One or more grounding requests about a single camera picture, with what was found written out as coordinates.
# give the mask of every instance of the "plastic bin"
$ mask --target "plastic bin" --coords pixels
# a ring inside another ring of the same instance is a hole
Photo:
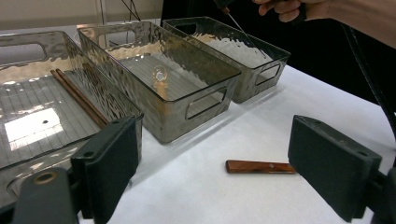
[[[143,112],[66,33],[0,35],[0,50],[0,207],[17,200],[25,177],[68,169],[101,130],[50,70],[62,70],[107,121],[133,116],[140,160]]]
[[[142,108],[144,127],[161,144],[230,105],[240,71],[152,22],[79,28],[78,34],[96,66]],[[116,34],[133,39],[109,47]]]
[[[241,70],[233,101],[276,85],[290,53],[209,17],[163,20],[163,28]]]

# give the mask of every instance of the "table surface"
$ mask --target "table surface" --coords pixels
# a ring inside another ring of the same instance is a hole
[[[225,170],[227,160],[289,162],[294,115],[319,119],[377,152],[382,173],[392,166],[395,140],[378,105],[287,65],[274,88],[231,103],[171,144],[143,129],[142,161],[109,223],[345,223],[300,175]],[[366,209],[352,223],[372,216]]]

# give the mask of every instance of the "wooden stick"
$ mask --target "wooden stick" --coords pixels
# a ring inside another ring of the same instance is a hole
[[[279,162],[228,160],[225,162],[225,167],[230,174],[296,174],[290,164]]]
[[[86,98],[86,96],[67,78],[60,70],[50,70],[53,76],[61,83],[64,89],[78,102],[91,119],[103,129],[107,124],[107,119],[96,109],[96,107]]]

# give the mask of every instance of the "black tool handle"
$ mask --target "black tool handle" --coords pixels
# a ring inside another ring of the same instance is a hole
[[[300,13],[297,18],[291,21],[291,24],[297,25],[306,20],[306,11],[305,11],[305,3],[301,3],[299,8]]]

